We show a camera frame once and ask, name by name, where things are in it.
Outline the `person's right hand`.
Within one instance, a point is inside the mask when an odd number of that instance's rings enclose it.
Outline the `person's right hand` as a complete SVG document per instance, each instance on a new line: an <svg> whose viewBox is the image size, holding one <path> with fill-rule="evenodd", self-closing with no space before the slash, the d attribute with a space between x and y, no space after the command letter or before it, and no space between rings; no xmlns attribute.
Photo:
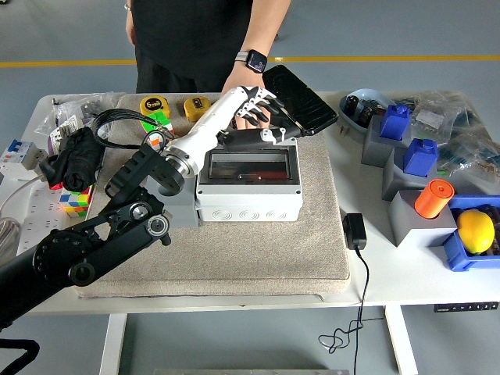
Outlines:
<svg viewBox="0 0 500 375"><path fill-rule="evenodd" d="M130 8L127 9L127 18L125 23L125 31L127 39L131 45L135 46L135 31L134 31L134 21Z"/></svg>

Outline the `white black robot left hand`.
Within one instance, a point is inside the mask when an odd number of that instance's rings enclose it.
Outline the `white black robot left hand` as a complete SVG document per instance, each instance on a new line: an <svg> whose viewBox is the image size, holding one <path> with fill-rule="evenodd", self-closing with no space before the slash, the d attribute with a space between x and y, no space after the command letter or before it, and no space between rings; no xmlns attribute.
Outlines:
<svg viewBox="0 0 500 375"><path fill-rule="evenodd" d="M275 124L268 128L230 130L230 121L235 117L254 123L273 120ZM183 177L192 178L205 165L205 155L219 145L227 151L248 151L280 145L301 135L301 128L276 95L265 88L236 87L210 107L186 135L172 140L162 156L177 164Z"/></svg>

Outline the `person's left hand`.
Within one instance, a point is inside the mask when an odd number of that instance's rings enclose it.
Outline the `person's left hand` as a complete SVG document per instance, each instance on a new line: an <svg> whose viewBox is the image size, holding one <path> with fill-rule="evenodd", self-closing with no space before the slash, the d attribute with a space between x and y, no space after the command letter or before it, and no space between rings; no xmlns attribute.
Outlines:
<svg viewBox="0 0 500 375"><path fill-rule="evenodd" d="M264 88L265 84L262 79L261 74L252 72L245 66L235 65L230 72L230 75L226 79L220 96L224 96L231 89L242 86L242 87L260 87ZM252 125L248 120L241 117L234 118L236 127L238 130L255 129L256 126Z"/></svg>

